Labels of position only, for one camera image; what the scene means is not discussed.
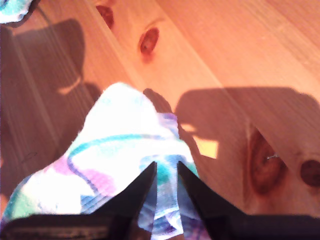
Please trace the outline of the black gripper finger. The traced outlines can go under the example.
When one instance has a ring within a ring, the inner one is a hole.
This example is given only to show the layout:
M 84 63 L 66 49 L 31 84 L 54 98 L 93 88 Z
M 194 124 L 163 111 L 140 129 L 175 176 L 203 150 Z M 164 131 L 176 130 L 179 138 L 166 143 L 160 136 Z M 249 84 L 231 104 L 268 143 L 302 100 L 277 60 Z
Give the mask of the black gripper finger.
M 157 188 L 157 163 L 150 163 L 122 192 L 93 212 L 106 219 L 106 233 L 96 240 L 149 240 L 151 231 L 139 226 L 139 215 L 146 201 L 156 205 L 150 193 Z
M 245 239 L 235 228 L 237 220 L 245 216 L 243 211 L 209 188 L 181 161 L 177 164 L 177 174 L 210 239 Z

